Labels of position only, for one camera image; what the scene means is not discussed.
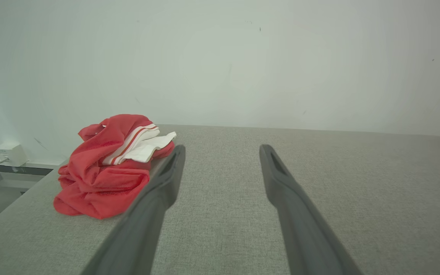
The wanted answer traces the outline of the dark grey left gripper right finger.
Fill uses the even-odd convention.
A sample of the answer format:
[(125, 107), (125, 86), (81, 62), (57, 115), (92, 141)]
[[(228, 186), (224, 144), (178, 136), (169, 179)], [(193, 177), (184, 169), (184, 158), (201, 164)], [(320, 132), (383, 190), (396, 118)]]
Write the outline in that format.
[(259, 158), (264, 188), (277, 210), (292, 275), (360, 275), (361, 271), (274, 148)]

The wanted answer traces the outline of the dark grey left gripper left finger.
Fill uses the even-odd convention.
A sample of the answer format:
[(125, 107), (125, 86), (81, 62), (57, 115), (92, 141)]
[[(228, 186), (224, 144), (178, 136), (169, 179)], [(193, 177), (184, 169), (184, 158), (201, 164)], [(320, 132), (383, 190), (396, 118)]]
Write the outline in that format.
[(82, 274), (150, 274), (166, 211), (178, 198), (185, 158), (185, 146), (176, 146), (99, 247)]

